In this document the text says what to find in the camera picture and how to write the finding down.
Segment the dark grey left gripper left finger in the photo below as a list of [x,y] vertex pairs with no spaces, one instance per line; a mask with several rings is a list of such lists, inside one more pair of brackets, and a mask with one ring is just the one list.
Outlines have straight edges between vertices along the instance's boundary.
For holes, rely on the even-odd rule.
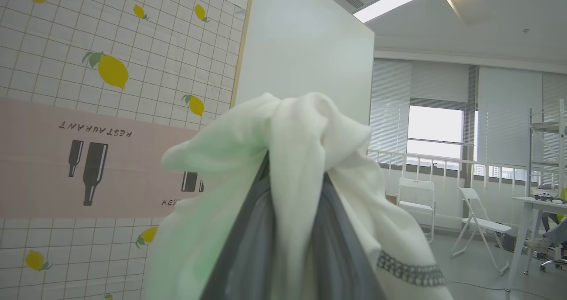
[[269,153],[264,156],[201,300],[267,300],[275,243]]

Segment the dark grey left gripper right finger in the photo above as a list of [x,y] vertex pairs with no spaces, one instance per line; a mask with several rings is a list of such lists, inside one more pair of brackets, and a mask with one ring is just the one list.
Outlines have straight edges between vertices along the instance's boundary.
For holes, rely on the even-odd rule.
[[330,175],[324,174],[312,228],[316,300],[385,300]]

